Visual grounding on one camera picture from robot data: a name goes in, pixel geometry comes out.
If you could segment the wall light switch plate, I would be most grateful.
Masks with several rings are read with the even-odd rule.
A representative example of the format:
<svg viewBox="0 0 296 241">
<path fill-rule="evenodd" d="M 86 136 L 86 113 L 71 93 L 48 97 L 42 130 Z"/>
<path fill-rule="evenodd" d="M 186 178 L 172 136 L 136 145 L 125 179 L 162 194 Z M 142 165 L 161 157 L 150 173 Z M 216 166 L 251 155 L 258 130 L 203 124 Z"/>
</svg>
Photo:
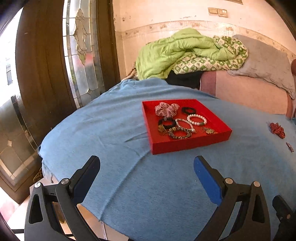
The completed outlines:
<svg viewBox="0 0 296 241">
<path fill-rule="evenodd" d="M 208 8 L 208 13 L 209 15 L 228 18 L 228 12 L 226 9 Z"/>
</svg>

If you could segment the red shallow tray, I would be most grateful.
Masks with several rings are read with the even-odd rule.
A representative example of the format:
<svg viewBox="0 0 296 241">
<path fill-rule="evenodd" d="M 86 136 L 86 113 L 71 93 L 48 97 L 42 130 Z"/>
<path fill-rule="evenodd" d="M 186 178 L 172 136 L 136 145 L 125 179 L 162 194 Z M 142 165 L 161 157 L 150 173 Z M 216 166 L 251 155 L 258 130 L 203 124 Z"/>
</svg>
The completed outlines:
<svg viewBox="0 0 296 241">
<path fill-rule="evenodd" d="M 176 103 L 180 106 L 173 117 L 177 125 L 165 130 L 158 126 L 164 117 L 157 116 L 155 106 L 160 102 Z M 164 154 L 175 151 L 208 146 L 229 140 L 232 130 L 214 112 L 196 99 L 153 100 L 142 102 L 149 144 L 152 154 Z M 217 133 L 208 135 L 202 127 L 214 129 Z"/>
</svg>

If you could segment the stained glass wooden door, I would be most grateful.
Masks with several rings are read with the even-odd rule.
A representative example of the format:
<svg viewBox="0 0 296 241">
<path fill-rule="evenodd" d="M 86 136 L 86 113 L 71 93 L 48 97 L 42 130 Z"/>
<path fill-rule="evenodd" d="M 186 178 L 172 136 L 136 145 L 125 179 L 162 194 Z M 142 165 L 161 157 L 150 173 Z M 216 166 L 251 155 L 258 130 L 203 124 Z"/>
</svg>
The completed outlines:
<svg viewBox="0 0 296 241">
<path fill-rule="evenodd" d="M 112 1 L 1 1 L 1 189 L 17 204 L 37 149 L 120 80 Z"/>
</svg>

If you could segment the light blue blanket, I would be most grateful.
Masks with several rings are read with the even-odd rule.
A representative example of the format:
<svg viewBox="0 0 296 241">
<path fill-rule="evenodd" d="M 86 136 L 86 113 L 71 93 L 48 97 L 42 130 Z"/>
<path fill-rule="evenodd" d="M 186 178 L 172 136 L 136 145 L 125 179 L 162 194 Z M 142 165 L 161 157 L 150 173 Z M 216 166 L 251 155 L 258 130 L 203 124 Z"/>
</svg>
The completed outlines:
<svg viewBox="0 0 296 241">
<path fill-rule="evenodd" d="M 196 99 L 231 129 L 226 142 L 153 155 L 142 114 L 142 102 Z M 285 130 L 281 139 L 270 123 Z M 43 139 L 39 154 L 46 178 L 61 180 L 81 168 L 90 156 L 101 169 L 83 206 L 111 228 L 133 240 L 193 240 L 216 209 L 193 162 L 203 156 L 222 176 L 237 183 L 262 185 L 271 235 L 279 221 L 272 206 L 281 195 L 295 208 L 295 123 L 283 115 L 262 113 L 216 99 L 164 80 L 126 80 L 65 118 Z"/>
</svg>

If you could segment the gold round brooch with pearl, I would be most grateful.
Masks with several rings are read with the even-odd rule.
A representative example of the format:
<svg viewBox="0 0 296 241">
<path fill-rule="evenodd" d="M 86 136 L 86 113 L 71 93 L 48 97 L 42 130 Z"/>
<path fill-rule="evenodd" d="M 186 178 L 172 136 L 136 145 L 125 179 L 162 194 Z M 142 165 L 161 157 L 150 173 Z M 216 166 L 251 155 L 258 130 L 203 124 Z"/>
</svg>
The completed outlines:
<svg viewBox="0 0 296 241">
<path fill-rule="evenodd" d="M 202 127 L 201 130 L 203 132 L 205 132 L 206 134 L 208 134 L 208 135 L 216 134 L 217 133 L 214 129 L 208 128 L 208 127 Z"/>
</svg>

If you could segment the pink mattress sheet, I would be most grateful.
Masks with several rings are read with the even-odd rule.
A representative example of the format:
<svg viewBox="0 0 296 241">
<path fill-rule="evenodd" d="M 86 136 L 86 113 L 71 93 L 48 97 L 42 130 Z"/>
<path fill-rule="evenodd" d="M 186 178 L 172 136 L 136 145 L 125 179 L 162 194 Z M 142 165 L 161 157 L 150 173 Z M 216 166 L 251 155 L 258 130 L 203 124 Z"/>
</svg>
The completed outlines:
<svg viewBox="0 0 296 241">
<path fill-rule="evenodd" d="M 200 90 L 265 113 L 295 117 L 295 100 L 285 90 L 262 79 L 232 76 L 227 71 L 209 71 L 201 76 Z"/>
</svg>

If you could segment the red polka dot scrunchie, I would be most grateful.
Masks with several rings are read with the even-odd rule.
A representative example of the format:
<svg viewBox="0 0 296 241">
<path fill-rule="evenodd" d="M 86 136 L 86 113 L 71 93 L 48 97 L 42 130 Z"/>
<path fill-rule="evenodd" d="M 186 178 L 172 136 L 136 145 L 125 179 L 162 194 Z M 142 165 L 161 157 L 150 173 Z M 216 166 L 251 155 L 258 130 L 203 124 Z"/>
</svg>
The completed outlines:
<svg viewBox="0 0 296 241">
<path fill-rule="evenodd" d="M 285 130 L 281 125 L 279 125 L 279 123 L 270 123 L 269 128 L 273 134 L 277 135 L 281 139 L 285 138 Z"/>
</svg>

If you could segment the green quilted comforter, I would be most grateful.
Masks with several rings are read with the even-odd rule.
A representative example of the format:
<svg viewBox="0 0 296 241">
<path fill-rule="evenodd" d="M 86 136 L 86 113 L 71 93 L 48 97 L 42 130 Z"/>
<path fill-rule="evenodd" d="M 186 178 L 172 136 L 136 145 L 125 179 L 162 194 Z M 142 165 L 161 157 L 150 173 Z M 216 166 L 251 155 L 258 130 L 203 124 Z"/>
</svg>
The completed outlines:
<svg viewBox="0 0 296 241">
<path fill-rule="evenodd" d="M 147 43 L 135 62 L 140 80 L 168 78 L 197 71 L 238 70 L 248 58 L 248 49 L 234 37 L 207 37 L 193 28 Z"/>
</svg>

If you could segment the grey pillow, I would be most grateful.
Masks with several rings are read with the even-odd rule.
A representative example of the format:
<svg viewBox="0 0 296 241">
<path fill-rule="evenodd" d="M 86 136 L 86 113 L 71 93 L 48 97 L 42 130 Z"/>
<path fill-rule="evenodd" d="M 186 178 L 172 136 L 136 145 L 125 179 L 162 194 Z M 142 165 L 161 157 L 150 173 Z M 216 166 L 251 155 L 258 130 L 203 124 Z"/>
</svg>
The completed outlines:
<svg viewBox="0 0 296 241">
<path fill-rule="evenodd" d="M 229 70 L 232 76 L 259 78 L 285 90 L 295 99 L 295 79 L 287 54 L 259 40 L 234 35 L 248 49 L 248 58 L 238 70 Z"/>
</svg>

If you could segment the purple leaf hair clip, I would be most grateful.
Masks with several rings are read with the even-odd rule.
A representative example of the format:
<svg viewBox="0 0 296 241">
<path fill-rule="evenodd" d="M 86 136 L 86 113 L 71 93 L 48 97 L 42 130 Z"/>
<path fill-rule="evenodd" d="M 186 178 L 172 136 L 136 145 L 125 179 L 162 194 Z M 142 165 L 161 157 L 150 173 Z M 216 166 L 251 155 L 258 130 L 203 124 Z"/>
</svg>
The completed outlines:
<svg viewBox="0 0 296 241">
<path fill-rule="evenodd" d="M 287 144 L 289 150 L 290 150 L 291 152 L 294 152 L 293 146 L 292 146 L 290 143 L 288 143 L 288 142 L 286 142 L 286 144 Z"/>
</svg>

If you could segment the red white checkered scrunchie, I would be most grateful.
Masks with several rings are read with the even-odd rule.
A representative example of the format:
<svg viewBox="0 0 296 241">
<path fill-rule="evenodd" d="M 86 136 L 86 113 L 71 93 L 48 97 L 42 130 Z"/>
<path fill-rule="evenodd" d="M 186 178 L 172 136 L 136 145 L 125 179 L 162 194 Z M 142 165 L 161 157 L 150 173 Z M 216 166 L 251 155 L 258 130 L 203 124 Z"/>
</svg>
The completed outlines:
<svg viewBox="0 0 296 241">
<path fill-rule="evenodd" d="M 176 103 L 168 104 L 165 102 L 160 102 L 155 106 L 154 110 L 157 116 L 162 116 L 165 118 L 173 118 L 177 115 L 180 106 Z"/>
</svg>

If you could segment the black furry scrunchie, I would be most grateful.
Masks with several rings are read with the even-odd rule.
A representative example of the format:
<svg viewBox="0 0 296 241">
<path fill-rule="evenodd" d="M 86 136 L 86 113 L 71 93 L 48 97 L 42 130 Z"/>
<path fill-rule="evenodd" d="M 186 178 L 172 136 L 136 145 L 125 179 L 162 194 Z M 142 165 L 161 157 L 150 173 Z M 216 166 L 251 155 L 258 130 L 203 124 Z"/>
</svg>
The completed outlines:
<svg viewBox="0 0 296 241">
<path fill-rule="evenodd" d="M 165 130 L 174 128 L 177 125 L 176 121 L 173 118 L 162 118 L 158 121 L 158 126 L 162 126 Z"/>
</svg>

